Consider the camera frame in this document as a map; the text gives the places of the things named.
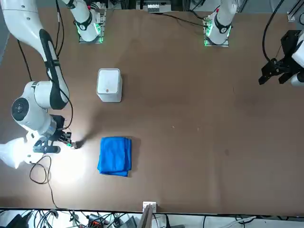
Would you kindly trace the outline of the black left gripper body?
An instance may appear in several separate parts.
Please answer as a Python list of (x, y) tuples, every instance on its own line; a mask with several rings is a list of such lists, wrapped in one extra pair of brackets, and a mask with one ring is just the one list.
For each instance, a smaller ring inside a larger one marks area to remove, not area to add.
[(303, 69), (303, 30), (289, 30), (281, 38), (283, 58), (276, 63), (290, 71)]

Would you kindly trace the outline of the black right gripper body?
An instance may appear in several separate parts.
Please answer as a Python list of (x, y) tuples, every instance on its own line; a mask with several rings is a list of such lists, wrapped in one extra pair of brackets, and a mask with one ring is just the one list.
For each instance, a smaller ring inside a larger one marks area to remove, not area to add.
[(59, 141), (64, 139), (65, 118), (61, 115), (50, 115), (50, 124), (47, 129), (47, 139), (49, 141)]

